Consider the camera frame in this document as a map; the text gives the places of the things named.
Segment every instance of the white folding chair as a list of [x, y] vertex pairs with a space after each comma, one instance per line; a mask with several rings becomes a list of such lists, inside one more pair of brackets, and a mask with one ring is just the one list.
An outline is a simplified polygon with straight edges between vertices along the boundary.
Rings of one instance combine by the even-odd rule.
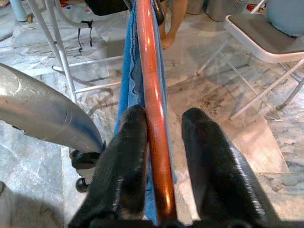
[[[294, 71], [304, 64], [304, 39], [293, 38], [280, 32], [268, 22], [264, 15], [256, 13], [266, 1], [267, 0], [260, 1], [260, 3], [252, 10], [250, 14], [236, 14], [227, 16], [224, 27], [234, 38], [247, 47], [247, 49], [249, 49], [249, 51], [252, 53], [248, 61], [250, 61], [252, 55], [255, 55], [258, 59], [264, 62], [281, 64], [287, 71], [266, 90], [258, 94], [250, 83], [242, 76], [240, 71], [222, 54], [222, 49], [229, 44], [232, 37], [228, 38], [197, 71], [198, 74], [201, 74], [201, 72], [217, 56], [217, 54], [220, 54], [221, 57], [256, 95], [256, 97], [247, 105], [242, 107], [235, 114], [231, 115], [230, 120], [235, 119], [238, 115], [248, 109], [254, 102], [262, 98], [266, 93], [272, 90], [289, 75], [291, 75], [299, 84], [290, 94], [288, 99], [282, 105], [276, 107], [277, 110], [285, 107], [304, 85], [304, 79], [301, 79], [297, 74], [294, 74]], [[290, 69], [286, 68], [282, 64], [292, 61], [297, 61], [297, 63]]]

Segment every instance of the marble floor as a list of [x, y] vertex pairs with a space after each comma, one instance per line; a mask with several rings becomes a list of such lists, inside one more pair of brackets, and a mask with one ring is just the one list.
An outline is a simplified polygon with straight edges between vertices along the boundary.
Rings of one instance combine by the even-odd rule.
[[[30, 9], [22, 2], [26, 11]], [[128, 13], [96, 17], [85, 13], [84, 6], [72, 6], [65, 13], [75, 21], [98, 19], [102, 26], [82, 29], [80, 53], [77, 29], [58, 19], [69, 63], [120, 55], [123, 52]], [[12, 11], [0, 8], [2, 21], [11, 21]], [[43, 17], [51, 25], [44, 11]], [[170, 15], [166, 27], [169, 28]], [[16, 22], [7, 28], [12, 35], [0, 41], [0, 62], [46, 83], [68, 96], [65, 76], [51, 69], [56, 59], [35, 20]], [[184, 223], [198, 219], [181, 139], [181, 117], [191, 107], [204, 110], [243, 152], [263, 189], [282, 219], [304, 219], [304, 90], [282, 111], [281, 104], [297, 85], [288, 78], [261, 101], [234, 121], [229, 116], [253, 98], [252, 92], [236, 73], [217, 57], [206, 70], [196, 71], [227, 39], [220, 22], [205, 14], [186, 15], [175, 43], [164, 51], [168, 83], [168, 119], [170, 123], [175, 172], [178, 177], [176, 201], [178, 216]], [[248, 51], [234, 40], [223, 53], [235, 65], [247, 62]], [[76, 88], [119, 81], [122, 61], [72, 67]], [[262, 91], [284, 71], [281, 66], [253, 59], [242, 67], [244, 77]], [[304, 76], [304, 69], [298, 71]], [[77, 96], [81, 108], [93, 119], [104, 140], [113, 136], [119, 86], [82, 93]], [[0, 227], [63, 227], [80, 206], [85, 194], [75, 189], [77, 173], [71, 167], [68, 148], [42, 142], [0, 121], [0, 180], [6, 185], [0, 195]]]

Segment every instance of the copper pipe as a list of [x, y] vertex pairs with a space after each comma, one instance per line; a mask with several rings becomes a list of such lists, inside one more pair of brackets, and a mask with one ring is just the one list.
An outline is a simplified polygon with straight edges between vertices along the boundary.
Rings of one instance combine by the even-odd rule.
[[158, 80], [156, 37], [150, 0], [137, 1], [137, 32], [142, 63], [144, 98], [158, 221], [176, 220], [166, 119]]

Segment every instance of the caster wheel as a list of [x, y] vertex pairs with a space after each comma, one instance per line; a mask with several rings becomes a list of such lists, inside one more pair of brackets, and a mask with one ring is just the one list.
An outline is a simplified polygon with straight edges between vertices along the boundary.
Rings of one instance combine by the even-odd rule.
[[79, 192], [86, 192], [89, 189], [89, 186], [86, 184], [85, 179], [83, 177], [79, 178], [76, 181], [76, 190]]

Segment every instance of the silver metal tube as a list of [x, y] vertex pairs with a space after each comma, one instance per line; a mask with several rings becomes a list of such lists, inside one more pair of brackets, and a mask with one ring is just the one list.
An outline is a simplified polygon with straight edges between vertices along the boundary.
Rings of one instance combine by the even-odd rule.
[[46, 4], [47, 10], [49, 12], [49, 16], [50, 16], [51, 24], [52, 24], [52, 27], [53, 27], [55, 39], [57, 41], [57, 47], [58, 47], [60, 58], [61, 58], [61, 61], [62, 61], [62, 66], [63, 66], [64, 72], [65, 72], [65, 75], [66, 75], [67, 85], [69, 87], [71, 100], [74, 103], [76, 103], [77, 98], [76, 98], [76, 94], [75, 94], [75, 86], [74, 86], [74, 82], [73, 82], [73, 79], [72, 79], [71, 70], [70, 70], [70, 67], [69, 67], [68, 62], [67, 62], [67, 56], [66, 56], [65, 49], [63, 47], [63, 43], [62, 43], [61, 35], [60, 35], [60, 32], [59, 32], [58, 24], [57, 24], [57, 21], [56, 21], [56, 17], [55, 17], [55, 13], [54, 13], [54, 5], [52, 5], [49, 2], [49, 0], [45, 0], [45, 4]]
[[[72, 63], [72, 64], [69, 64], [69, 67], [76, 67], [76, 66], [81, 66], [81, 65], [86, 65], [86, 64], [92, 64], [92, 63], [101, 63], [101, 62], [106, 62], [106, 61], [119, 60], [119, 59], [123, 59], [123, 58], [124, 58], [124, 56], [115, 56], [115, 57], [103, 58], [103, 59], [86, 61], [86, 62], [81, 62], [81, 63]], [[64, 71], [59, 66], [52, 66], [52, 68], [55, 71], [59, 71], [59, 72]]]
[[121, 82], [114, 82], [114, 83], [110, 83], [110, 84], [106, 84], [106, 85], [95, 85], [95, 86], [90, 86], [87, 88], [83, 88], [83, 89], [78, 89], [75, 91], [76, 94], [79, 93], [83, 93], [83, 92], [87, 92], [87, 91], [91, 91], [91, 90], [95, 90], [95, 89], [102, 89], [102, 88], [106, 88], [106, 87], [110, 87], [110, 86], [115, 86], [115, 85], [119, 85], [121, 84]]
[[76, 104], [46, 84], [0, 64], [0, 120], [25, 135], [82, 153], [101, 152], [100, 133]]

